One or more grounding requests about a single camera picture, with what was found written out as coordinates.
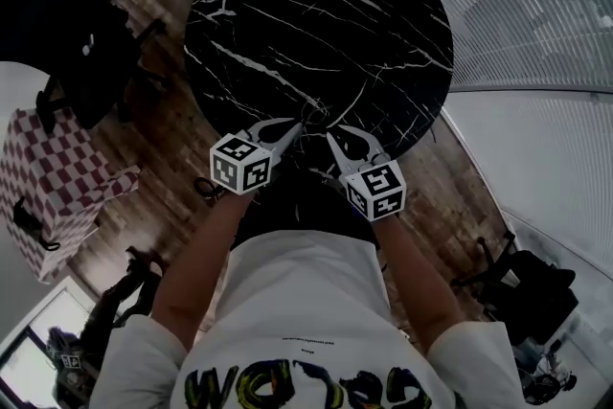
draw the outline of round black marble table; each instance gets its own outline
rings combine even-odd
[[[221,134],[305,123],[285,154],[336,174],[325,137],[372,133],[392,157],[414,145],[449,90],[453,44],[440,0],[194,0],[185,33],[193,93]]]

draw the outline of wooden floor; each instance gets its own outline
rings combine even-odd
[[[154,248],[171,261],[187,243],[209,212],[193,191],[193,180],[208,176],[209,147],[218,137],[186,82],[183,31],[192,0],[116,3],[129,12],[129,24],[136,33],[156,17],[166,22],[167,33],[150,41],[142,64],[172,79],[173,86],[160,95],[152,86],[132,82],[128,90],[132,122],[121,125],[113,112],[92,131],[95,147],[111,163],[143,169],[138,192],[107,204],[100,216],[100,231],[72,261],[75,272],[98,293],[123,276],[127,246]],[[447,280],[484,268],[475,240],[485,237],[498,253],[505,224],[446,123],[439,118],[433,132],[400,164],[409,190],[402,220],[412,240]],[[387,274],[397,324],[408,329]],[[481,309],[469,293],[458,294],[467,315],[478,318]]]

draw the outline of forearm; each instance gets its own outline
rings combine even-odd
[[[397,218],[383,218],[374,229],[409,322],[428,351],[443,332],[464,320],[458,301]]]
[[[211,210],[158,287],[151,317],[187,350],[209,308],[226,255],[252,194],[226,194]]]

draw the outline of cube with fiducial markers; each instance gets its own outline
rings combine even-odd
[[[347,199],[369,221],[376,221],[404,208],[406,182],[393,160],[345,177]]]
[[[228,133],[210,151],[211,179],[235,194],[270,182],[272,152]]]

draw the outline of checkered tablecloth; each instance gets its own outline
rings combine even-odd
[[[44,283],[77,253],[104,201],[136,190],[140,173],[136,166],[114,172],[69,109],[56,113],[56,120],[48,135],[34,109],[15,111],[0,161],[0,215]],[[21,197],[25,211],[42,223],[42,238],[59,242],[56,251],[45,250],[13,222]]]

